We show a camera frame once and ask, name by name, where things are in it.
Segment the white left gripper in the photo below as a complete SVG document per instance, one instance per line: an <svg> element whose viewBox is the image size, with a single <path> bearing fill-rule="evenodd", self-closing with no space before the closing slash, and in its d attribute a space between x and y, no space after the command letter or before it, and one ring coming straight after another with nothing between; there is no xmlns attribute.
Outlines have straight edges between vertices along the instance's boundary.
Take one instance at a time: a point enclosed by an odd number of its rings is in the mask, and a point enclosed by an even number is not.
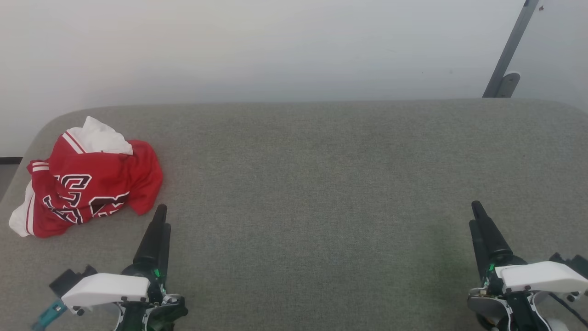
<svg viewBox="0 0 588 331"><path fill-rule="evenodd" d="M158 205L134 256L121 274L97 273L91 266L61 295L72 312L113 304L118 325L174 325L187 316L185 298L169 294L165 281L170 259L171 225L167 205Z"/></svg>

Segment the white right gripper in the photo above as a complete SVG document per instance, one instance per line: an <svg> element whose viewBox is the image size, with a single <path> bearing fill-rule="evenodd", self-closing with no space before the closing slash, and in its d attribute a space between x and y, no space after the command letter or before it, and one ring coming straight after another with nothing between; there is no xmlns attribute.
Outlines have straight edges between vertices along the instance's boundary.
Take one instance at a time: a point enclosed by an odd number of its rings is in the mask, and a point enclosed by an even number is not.
<svg viewBox="0 0 588 331"><path fill-rule="evenodd" d="M587 294L587 260L554 254L550 260L525 264L513 256L480 201L472 202L469 222L480 286L480 325L486 331L566 331L559 319L546 318L538 304L556 300L582 324L587 320L571 303Z"/></svg>

